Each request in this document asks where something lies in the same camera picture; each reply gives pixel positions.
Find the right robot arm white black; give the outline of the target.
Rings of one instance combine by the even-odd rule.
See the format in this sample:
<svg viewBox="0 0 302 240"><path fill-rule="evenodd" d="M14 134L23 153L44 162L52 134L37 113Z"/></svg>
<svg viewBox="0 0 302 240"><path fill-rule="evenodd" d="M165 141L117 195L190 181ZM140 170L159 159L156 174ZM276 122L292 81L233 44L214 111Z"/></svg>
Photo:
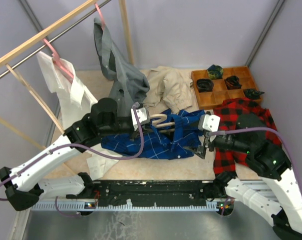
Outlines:
<svg viewBox="0 0 302 240"><path fill-rule="evenodd" d="M220 125L221 118L210 114L191 123L204 140L189 150L201 158L208 150L246 154L245 163L266 183L277 200L264 197L230 172L219 174L205 187L206 196L236 199L264 218L280 239L302 240L302 187L289 155L283 147L266 138L267 132L277 134L277 131L266 127L253 114L240 115L234 130L219 130Z"/></svg>

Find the blue plaid shirt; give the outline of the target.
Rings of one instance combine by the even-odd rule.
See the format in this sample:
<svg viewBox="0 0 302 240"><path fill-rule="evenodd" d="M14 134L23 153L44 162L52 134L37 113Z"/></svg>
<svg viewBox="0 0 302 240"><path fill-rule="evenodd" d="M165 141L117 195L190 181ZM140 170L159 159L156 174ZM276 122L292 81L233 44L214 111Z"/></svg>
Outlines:
<svg viewBox="0 0 302 240"><path fill-rule="evenodd" d="M197 148L200 145L199 136L202 135L202 131L198 129L198 123L205 112L181 110L178 114L173 114L167 109L162 113L167 116L166 122L175 123L172 126L174 131L163 133L162 130L168 130L169 127L157 129L149 125L151 131L143 133L144 148L139 157L175 160L194 156L189 148ZM131 140L129 134L117 134L102 138L101 147L121 155L133 156L139 151L140 144L139 137Z"/></svg>

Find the beige hanger front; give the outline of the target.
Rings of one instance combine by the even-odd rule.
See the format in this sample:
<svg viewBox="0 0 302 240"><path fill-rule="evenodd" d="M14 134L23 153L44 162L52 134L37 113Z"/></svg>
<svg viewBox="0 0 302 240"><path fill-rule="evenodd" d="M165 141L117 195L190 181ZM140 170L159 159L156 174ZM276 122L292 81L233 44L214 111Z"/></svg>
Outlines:
<svg viewBox="0 0 302 240"><path fill-rule="evenodd" d="M170 133L175 131L174 122L165 122L168 119L168 116L163 113L153 114L150 115L150 123L154 128L162 129L160 130L161 133Z"/></svg>

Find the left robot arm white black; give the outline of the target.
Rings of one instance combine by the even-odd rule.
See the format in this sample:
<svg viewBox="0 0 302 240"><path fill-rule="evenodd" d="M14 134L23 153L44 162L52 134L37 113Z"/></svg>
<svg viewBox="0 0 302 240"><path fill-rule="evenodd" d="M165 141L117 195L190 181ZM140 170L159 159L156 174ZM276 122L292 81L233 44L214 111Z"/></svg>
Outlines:
<svg viewBox="0 0 302 240"><path fill-rule="evenodd" d="M93 104L91 111L68 127L64 134L32 159L15 168L0 169L0 186L16 211L23 211L46 198L66 197L87 199L95 192L90 176L80 172L72 177L46 179L45 176L59 165L90 151L101 157L106 154L93 149L103 137L115 134L143 134L142 125L149 123L146 108L137 102L129 108L130 116L117 115L118 104L114 99L103 98Z"/></svg>

